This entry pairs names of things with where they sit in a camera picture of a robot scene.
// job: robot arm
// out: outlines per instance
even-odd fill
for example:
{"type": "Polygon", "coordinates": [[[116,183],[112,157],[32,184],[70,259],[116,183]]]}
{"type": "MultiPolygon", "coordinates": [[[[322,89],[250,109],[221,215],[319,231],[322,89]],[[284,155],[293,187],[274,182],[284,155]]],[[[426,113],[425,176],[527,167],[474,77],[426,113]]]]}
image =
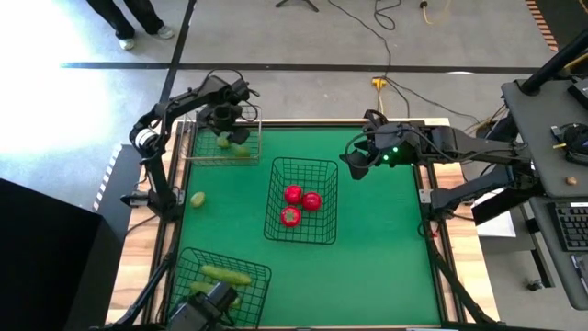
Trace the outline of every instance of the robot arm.
{"type": "Polygon", "coordinates": [[[250,93],[258,96],[248,88],[242,76],[229,84],[209,74],[199,88],[188,89],[182,95],[153,106],[139,118],[129,134],[130,142],[142,158],[141,164],[145,166],[151,188],[148,192],[135,191],[121,200],[131,207],[148,206],[164,219],[173,220],[177,216],[178,197],[167,183],[161,159],[171,136],[172,124],[178,117],[206,105],[198,114],[198,123],[203,123],[217,135],[228,132],[232,143],[243,143],[249,131],[233,124],[243,113],[238,104],[247,101],[250,93]],[[154,129],[157,125],[161,125],[159,133],[154,129]]]}
{"type": "Polygon", "coordinates": [[[530,171],[530,156],[523,143],[504,143],[469,137],[448,126],[421,122],[388,122],[383,114],[368,110],[362,133],[339,155],[355,180],[363,178],[372,166],[446,164],[468,160],[494,163],[494,170],[456,188],[422,192],[429,202],[428,218],[449,218],[459,203],[497,188],[527,189],[536,185],[530,171]],[[349,153],[351,145],[355,150],[349,153]]]}

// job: black pants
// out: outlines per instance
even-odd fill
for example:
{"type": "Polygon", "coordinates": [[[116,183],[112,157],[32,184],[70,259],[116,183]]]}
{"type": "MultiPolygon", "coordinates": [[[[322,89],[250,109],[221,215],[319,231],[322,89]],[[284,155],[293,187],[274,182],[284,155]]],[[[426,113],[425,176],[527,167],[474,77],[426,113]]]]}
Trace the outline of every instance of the black pants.
{"type": "MultiPolygon", "coordinates": [[[[117,38],[130,39],[135,35],[135,29],[122,15],[120,9],[113,0],[87,0],[88,4],[103,17],[114,30],[117,38]]],[[[145,31],[149,34],[157,33],[164,22],[155,14],[155,9],[150,0],[125,0],[130,12],[137,18],[145,31]]]]}

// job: yellow plug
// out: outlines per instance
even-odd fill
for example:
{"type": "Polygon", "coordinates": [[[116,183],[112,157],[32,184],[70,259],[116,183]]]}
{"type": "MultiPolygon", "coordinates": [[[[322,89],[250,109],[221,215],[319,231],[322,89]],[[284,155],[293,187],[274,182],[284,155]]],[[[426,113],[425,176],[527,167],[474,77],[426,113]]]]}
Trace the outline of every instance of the yellow plug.
{"type": "Polygon", "coordinates": [[[378,91],[380,91],[384,86],[386,86],[388,82],[384,78],[373,78],[371,80],[371,84],[376,87],[378,91]]]}
{"type": "Polygon", "coordinates": [[[382,97],[379,94],[379,92],[382,90],[382,88],[384,88],[384,86],[386,86],[388,82],[386,82],[386,80],[384,78],[378,78],[378,77],[374,77],[371,80],[371,84],[376,87],[376,90],[378,91],[378,103],[379,103],[379,109],[381,109],[382,114],[385,114],[384,112],[384,103],[382,102],[382,97]]]}

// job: red tomato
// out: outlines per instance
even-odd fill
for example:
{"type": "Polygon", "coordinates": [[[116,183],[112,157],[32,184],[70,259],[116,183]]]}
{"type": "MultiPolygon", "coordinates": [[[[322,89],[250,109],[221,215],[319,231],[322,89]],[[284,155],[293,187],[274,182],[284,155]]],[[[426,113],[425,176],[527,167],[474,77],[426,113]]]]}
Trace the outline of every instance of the red tomato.
{"type": "Polygon", "coordinates": [[[280,220],[282,224],[286,225],[287,227],[294,227],[300,224],[300,220],[302,219],[302,213],[300,210],[294,206],[287,206],[282,210],[280,215],[280,220]]]}
{"type": "Polygon", "coordinates": [[[302,203],[302,188],[298,185],[290,185],[284,191],[284,199],[289,204],[302,203]]]}
{"type": "Polygon", "coordinates": [[[316,192],[308,192],[302,197],[302,207],[307,211],[317,211],[321,208],[322,198],[316,192]]]}

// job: black desk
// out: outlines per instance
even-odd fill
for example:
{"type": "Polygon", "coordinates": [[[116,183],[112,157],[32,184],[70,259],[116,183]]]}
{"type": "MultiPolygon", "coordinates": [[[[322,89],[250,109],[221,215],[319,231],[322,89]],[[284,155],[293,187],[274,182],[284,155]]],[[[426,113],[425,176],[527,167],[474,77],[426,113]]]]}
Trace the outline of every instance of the black desk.
{"type": "Polygon", "coordinates": [[[546,197],[529,200],[535,223],[543,234],[571,306],[588,310],[588,294],[571,263],[571,253],[561,248],[545,206],[547,202],[557,200],[588,201],[588,167],[566,161],[561,150],[552,148],[556,142],[551,136],[551,126],[572,122],[588,124],[588,110],[568,93],[570,85],[568,81],[546,82],[541,91],[532,97],[523,94],[517,83],[504,84],[502,90],[516,127],[523,141],[528,143],[528,150],[546,193],[546,197]],[[578,185],[567,185],[565,177],[569,176],[576,177],[578,185]]]}
{"type": "Polygon", "coordinates": [[[551,135],[553,125],[588,124],[588,110],[567,91],[569,81],[546,82],[536,96],[523,94],[516,83],[502,86],[506,106],[535,162],[543,188],[551,198],[588,200],[588,167],[565,160],[564,152],[553,149],[557,142],[551,135]],[[569,186],[565,178],[574,176],[578,185],[569,186]]]}

